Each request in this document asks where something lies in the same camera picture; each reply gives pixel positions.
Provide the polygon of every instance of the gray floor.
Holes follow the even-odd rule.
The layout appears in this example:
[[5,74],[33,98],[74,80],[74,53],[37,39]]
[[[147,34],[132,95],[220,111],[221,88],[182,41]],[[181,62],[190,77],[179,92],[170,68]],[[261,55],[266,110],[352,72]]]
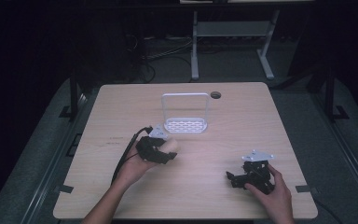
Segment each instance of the gray floor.
[[[240,45],[235,41],[214,44],[200,54],[198,82],[260,81],[274,86],[287,79],[296,43],[271,45],[268,59],[276,78],[267,80],[255,52],[260,41],[246,40]],[[161,46],[169,49],[179,43],[150,40],[148,45],[162,52],[165,49]],[[177,57],[189,62],[189,56],[189,52],[176,53],[150,62],[156,71],[151,83],[188,82],[190,66]],[[145,76],[151,77],[150,69],[148,72],[145,66],[141,69]],[[341,133],[358,160],[358,107],[346,87],[337,81],[335,105],[342,105],[350,119],[331,124],[320,106],[323,92],[309,94],[305,89],[307,82],[304,78],[284,91],[271,91],[312,195],[318,202],[319,216],[297,223],[338,223],[332,214],[343,223],[358,223],[358,182],[337,137],[337,132]],[[97,93],[98,88],[85,93],[79,101],[81,107],[76,120],[69,122],[69,119],[59,118],[62,108],[69,105],[69,82],[62,84],[0,194],[0,223],[79,223],[79,220],[57,220],[52,210],[72,161],[72,157],[65,155],[68,151],[75,153],[72,141],[83,132]],[[258,220],[256,223],[270,222]]]

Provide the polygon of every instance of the forearm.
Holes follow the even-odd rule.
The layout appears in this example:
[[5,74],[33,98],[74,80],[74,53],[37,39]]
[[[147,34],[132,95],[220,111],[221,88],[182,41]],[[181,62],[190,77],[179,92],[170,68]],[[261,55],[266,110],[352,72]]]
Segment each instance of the forearm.
[[117,210],[118,204],[120,203],[120,200],[127,189],[127,185],[124,185],[117,181],[113,182],[109,190],[86,215],[82,223],[110,223],[112,221],[113,215]]

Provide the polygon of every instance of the person's right hand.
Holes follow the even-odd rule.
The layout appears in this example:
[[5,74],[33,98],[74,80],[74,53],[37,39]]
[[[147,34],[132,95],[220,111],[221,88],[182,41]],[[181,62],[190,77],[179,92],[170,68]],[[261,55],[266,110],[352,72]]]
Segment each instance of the person's right hand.
[[275,189],[269,195],[264,194],[251,184],[245,184],[245,187],[263,204],[272,221],[277,224],[295,223],[293,219],[292,194],[289,188],[286,187],[282,174],[270,164],[268,168],[275,180]]

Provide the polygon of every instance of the wooden table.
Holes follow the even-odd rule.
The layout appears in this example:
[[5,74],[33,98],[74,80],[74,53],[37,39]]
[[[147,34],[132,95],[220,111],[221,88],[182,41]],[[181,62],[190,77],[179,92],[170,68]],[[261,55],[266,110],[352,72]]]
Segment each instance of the wooden table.
[[115,218],[258,219],[267,214],[253,195],[234,189],[226,171],[243,175],[241,156],[253,149],[275,156],[293,195],[295,218],[318,212],[280,116],[264,83],[107,85],[100,89],[54,209],[59,219],[83,218],[109,188],[132,136],[163,124],[161,95],[219,91],[209,103],[204,133],[170,134],[181,150],[173,161],[148,171],[124,195]]

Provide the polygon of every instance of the white basket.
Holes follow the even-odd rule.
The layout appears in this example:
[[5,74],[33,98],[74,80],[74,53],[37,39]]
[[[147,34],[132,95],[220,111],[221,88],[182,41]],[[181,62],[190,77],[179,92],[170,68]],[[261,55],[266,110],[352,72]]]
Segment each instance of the white basket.
[[[169,118],[167,119],[166,99],[171,96],[205,96],[204,118]],[[207,93],[165,93],[161,98],[164,113],[164,127],[169,133],[203,133],[208,127],[209,95]]]

